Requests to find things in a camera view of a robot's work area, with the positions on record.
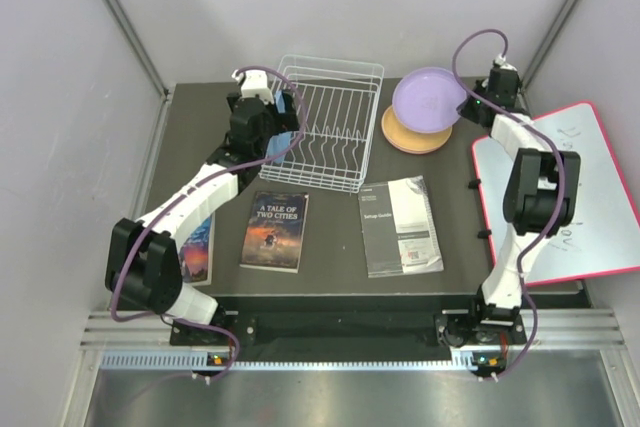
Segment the pink plate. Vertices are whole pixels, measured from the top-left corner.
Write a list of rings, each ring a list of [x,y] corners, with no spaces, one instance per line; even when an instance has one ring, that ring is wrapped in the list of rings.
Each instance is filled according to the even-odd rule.
[[[431,152],[435,152],[446,144],[447,140],[431,142],[426,144],[401,144],[397,142],[392,142],[389,140],[389,143],[396,149],[401,152],[412,154],[412,155],[425,155]]]

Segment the purple plate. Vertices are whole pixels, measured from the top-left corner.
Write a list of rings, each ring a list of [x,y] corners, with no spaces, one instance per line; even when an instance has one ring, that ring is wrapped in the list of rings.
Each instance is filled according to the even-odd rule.
[[[404,127],[429,134],[452,127],[459,119],[458,107],[466,99],[466,91],[452,72],[424,67],[400,80],[392,95],[392,106]]]

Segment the white wire dish rack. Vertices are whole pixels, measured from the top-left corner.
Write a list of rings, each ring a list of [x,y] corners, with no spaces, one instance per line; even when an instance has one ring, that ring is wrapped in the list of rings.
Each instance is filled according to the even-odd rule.
[[[278,71],[308,106],[304,137],[281,161],[262,167],[267,181],[356,193],[369,163],[384,67],[379,63],[287,54]]]

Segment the orange plate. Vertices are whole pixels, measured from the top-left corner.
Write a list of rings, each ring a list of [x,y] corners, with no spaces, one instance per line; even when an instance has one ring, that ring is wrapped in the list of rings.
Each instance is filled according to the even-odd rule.
[[[389,106],[381,118],[381,129],[384,137],[389,142],[401,144],[426,144],[437,141],[449,140],[453,133],[453,128],[448,127],[436,133],[418,133],[405,127],[394,113],[393,106]]]

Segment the blue plate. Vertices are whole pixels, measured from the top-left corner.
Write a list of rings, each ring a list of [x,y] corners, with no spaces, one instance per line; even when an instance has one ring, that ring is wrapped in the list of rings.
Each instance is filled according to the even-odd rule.
[[[281,164],[293,133],[299,129],[292,92],[288,89],[278,90],[274,94],[274,102],[267,106],[267,111],[274,121],[275,131],[267,145],[266,157],[272,158],[275,164]]]

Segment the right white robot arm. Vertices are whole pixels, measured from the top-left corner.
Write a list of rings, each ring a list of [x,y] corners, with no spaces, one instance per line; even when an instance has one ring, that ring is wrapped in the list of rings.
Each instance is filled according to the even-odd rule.
[[[577,203],[580,156],[558,150],[535,129],[528,112],[517,105],[519,88],[515,67],[496,60],[488,78],[476,82],[458,108],[461,117],[484,127],[512,161],[502,201],[505,240],[466,319],[468,334],[481,343],[516,329],[535,260],[571,222]]]

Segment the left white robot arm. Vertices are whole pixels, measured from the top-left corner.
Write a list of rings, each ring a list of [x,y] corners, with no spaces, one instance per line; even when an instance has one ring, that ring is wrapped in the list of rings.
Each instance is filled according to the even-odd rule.
[[[118,307],[126,301],[137,308],[138,317],[169,315],[185,321],[205,343],[226,334],[218,301],[184,281],[179,252],[205,220],[255,179],[263,164],[291,150],[286,145],[272,152],[269,143],[286,132],[301,134],[307,114],[297,88],[227,99],[230,128],[197,174],[154,211],[114,226],[105,274],[113,320],[125,321]]]

